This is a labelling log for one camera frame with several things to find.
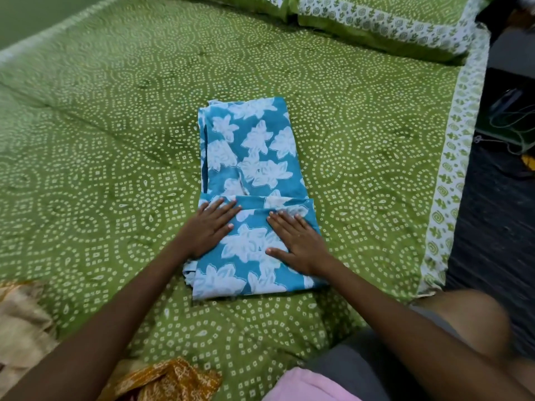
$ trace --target forearm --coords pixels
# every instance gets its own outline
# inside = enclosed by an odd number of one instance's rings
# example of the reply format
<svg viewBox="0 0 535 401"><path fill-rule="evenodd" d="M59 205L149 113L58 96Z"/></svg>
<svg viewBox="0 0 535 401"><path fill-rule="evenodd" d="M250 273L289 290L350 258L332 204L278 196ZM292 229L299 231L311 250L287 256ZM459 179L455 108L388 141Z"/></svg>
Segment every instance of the forearm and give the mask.
<svg viewBox="0 0 535 401"><path fill-rule="evenodd" d="M325 278L433 399L533 400L512 378L417 312L332 258Z"/></svg>
<svg viewBox="0 0 535 401"><path fill-rule="evenodd" d="M3 401L94 401L186 252L171 242L84 326L26 374Z"/></svg>

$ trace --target fabric fold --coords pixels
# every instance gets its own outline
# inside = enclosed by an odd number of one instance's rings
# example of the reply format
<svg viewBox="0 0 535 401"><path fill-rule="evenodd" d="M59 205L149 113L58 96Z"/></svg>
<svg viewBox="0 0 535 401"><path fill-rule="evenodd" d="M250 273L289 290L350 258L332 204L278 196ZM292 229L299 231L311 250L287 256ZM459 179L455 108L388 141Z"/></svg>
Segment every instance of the fabric fold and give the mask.
<svg viewBox="0 0 535 401"><path fill-rule="evenodd" d="M198 113L203 202L237 200L234 229L213 250L184 267L193 300L311 289L303 276L265 254L287 250L266 221L270 211L300 214L319 233L313 200L299 166L286 103L280 97L210 101Z"/></svg>

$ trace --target pillow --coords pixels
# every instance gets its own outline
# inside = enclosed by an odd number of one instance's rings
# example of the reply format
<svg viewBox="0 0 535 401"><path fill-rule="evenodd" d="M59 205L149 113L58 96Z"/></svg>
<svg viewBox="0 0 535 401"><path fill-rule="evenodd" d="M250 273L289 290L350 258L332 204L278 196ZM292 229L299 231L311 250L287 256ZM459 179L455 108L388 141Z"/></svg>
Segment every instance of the pillow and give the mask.
<svg viewBox="0 0 535 401"><path fill-rule="evenodd" d="M269 14L286 22L290 0L209 0L253 13Z"/></svg>
<svg viewBox="0 0 535 401"><path fill-rule="evenodd" d="M449 61L467 53L481 0L291 0L299 24L392 54Z"/></svg>

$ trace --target finger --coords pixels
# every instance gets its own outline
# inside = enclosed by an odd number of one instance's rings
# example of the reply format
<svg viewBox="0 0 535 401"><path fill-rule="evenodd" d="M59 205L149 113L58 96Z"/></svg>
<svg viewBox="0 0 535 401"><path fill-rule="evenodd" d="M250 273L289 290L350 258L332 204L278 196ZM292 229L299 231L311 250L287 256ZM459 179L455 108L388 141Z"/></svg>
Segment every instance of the finger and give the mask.
<svg viewBox="0 0 535 401"><path fill-rule="evenodd" d="M301 225L294 217L288 214L286 211L279 211L279 215L283 218L288 224L290 224L295 230L302 231L304 230L303 225Z"/></svg>
<svg viewBox="0 0 535 401"><path fill-rule="evenodd" d="M238 205L235 208L232 208L230 211L224 213L221 215L217 220L216 224L214 226L215 230L218 230L219 228L222 228L227 222L229 222L232 218L238 214L238 212L241 211L241 205Z"/></svg>
<svg viewBox="0 0 535 401"><path fill-rule="evenodd" d="M282 239L283 243L288 247L290 244L291 234L279 223L275 220L275 216L277 216L275 213L270 212L267 223L273 228L275 233L279 238Z"/></svg>
<svg viewBox="0 0 535 401"><path fill-rule="evenodd" d="M218 209L218 207L225 201L223 197L218 198L216 201L214 201L207 209L206 209L206 215L210 215L215 210Z"/></svg>
<svg viewBox="0 0 535 401"><path fill-rule="evenodd" d="M285 252L284 250L278 248L267 248L266 255L271 256L277 260L280 260L287 265L291 265L292 260L295 258L295 255Z"/></svg>
<svg viewBox="0 0 535 401"><path fill-rule="evenodd" d="M203 202L197 210L197 215L201 215L203 211L206 209L206 207L208 207L208 205L209 205L208 202Z"/></svg>
<svg viewBox="0 0 535 401"><path fill-rule="evenodd" d="M286 220L283 218L284 211L279 211L277 214L271 215L278 224L280 224L284 229L286 229L291 235L294 235L297 231L292 227Z"/></svg>
<svg viewBox="0 0 535 401"><path fill-rule="evenodd" d="M213 235L213 245L216 246L219 242L221 242L221 239L223 239L225 236L228 235L228 233L234 229L234 224L229 223L228 225L225 225L223 228L220 228L214 235Z"/></svg>
<svg viewBox="0 0 535 401"><path fill-rule="evenodd" d="M310 226L310 224L307 222L306 219L304 219L301 215L299 214L296 214L295 215L295 219L297 219L297 221L299 222L299 224L307 231L313 231L313 232L316 232L316 230L314 228L312 228Z"/></svg>
<svg viewBox="0 0 535 401"><path fill-rule="evenodd" d="M219 218L223 214L227 213L233 206L235 206L236 202L237 202L236 200L232 200L231 202L224 205L223 207L218 208L217 210L214 211L212 217Z"/></svg>

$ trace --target bed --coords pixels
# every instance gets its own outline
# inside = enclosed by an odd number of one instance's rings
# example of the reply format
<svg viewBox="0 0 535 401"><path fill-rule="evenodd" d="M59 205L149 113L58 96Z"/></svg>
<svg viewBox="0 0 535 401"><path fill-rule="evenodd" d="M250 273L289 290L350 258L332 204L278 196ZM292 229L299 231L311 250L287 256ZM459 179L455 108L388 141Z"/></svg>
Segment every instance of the bed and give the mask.
<svg viewBox="0 0 535 401"><path fill-rule="evenodd" d="M399 301L445 283L488 33L464 66L187 0L106 0L0 59L0 278L47 283L65 337L197 206L197 109L282 96L331 251ZM191 302L176 276L130 345L220 371L223 399L363 321L330 289Z"/></svg>

